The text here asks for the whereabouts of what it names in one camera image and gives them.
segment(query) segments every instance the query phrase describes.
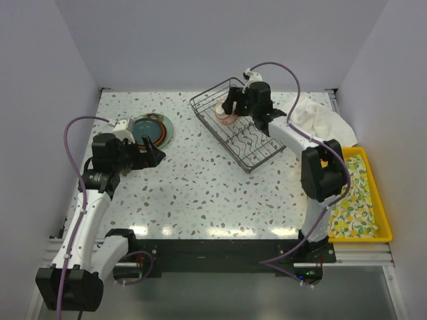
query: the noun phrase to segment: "white towel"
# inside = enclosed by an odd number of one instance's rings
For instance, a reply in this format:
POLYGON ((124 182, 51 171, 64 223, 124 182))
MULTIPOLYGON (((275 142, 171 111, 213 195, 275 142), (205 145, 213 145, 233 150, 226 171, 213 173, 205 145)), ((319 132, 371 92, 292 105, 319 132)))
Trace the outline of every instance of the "white towel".
MULTIPOLYGON (((289 113, 293 104, 294 100, 276 107, 289 113)), ((302 129, 325 141, 337 140, 341 147, 352 147, 358 142, 353 129, 339 114, 303 95, 292 113, 291 120, 302 129)))

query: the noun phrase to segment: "wire dish rack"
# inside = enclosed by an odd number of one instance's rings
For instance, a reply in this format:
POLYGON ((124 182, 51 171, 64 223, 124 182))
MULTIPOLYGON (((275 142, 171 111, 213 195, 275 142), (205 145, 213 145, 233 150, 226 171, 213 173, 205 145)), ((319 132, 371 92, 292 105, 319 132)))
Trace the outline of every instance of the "wire dish rack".
POLYGON ((197 118, 227 150, 238 165, 250 173, 283 151, 279 141, 269 138, 255 128, 251 117, 238 117, 231 125, 222 125, 215 115, 217 103, 227 98, 230 87, 243 87, 237 78, 229 78, 189 100, 197 118))

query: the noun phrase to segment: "white terrazzo surface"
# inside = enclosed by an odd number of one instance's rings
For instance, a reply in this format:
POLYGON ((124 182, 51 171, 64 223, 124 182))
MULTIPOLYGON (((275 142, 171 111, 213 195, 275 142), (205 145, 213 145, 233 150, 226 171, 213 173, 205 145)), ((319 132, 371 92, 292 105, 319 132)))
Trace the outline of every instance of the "white terrazzo surface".
MULTIPOLYGON (((104 92, 97 116, 108 119, 163 113, 174 125, 166 159, 153 169, 121 178, 97 237, 111 228, 131 228, 148 239, 293 239, 302 226, 306 196, 300 185, 300 161, 285 149, 251 174, 197 120, 189 100, 197 93, 104 92)), ((331 107, 327 93, 304 93, 331 107)), ((273 93, 278 104, 294 93, 273 93)), ((111 127, 96 121, 92 137, 111 127)), ((71 202, 65 229, 74 213, 71 202)))

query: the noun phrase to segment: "gray wall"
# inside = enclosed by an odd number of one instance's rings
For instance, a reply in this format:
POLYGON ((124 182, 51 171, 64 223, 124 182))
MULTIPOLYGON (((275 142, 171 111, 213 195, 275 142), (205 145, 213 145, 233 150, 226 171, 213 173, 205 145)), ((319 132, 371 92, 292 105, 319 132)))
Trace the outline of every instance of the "gray wall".
MULTIPOLYGON (((24 318, 47 239, 75 187, 63 128, 96 106, 97 85, 55 3, 0 1, 2 319, 24 318)), ((78 159, 90 127, 73 130, 78 159)))
POLYGON ((338 91, 368 150, 411 319, 427 314, 427 2, 390 0, 338 91))
MULTIPOLYGON (((336 88, 387 0, 56 0, 100 85, 207 89, 274 60, 306 91, 336 88)), ((274 89, 294 90, 279 69, 274 89)))

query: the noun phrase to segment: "lemon print cloth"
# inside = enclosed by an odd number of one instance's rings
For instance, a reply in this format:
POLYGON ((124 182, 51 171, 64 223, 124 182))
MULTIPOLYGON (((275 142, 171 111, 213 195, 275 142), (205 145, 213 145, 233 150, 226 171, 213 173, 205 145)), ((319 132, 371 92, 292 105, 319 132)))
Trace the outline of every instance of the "lemon print cloth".
POLYGON ((352 178, 347 197, 331 208, 329 237, 331 238, 374 238, 378 226, 372 212, 365 162, 355 155, 346 162, 352 178))

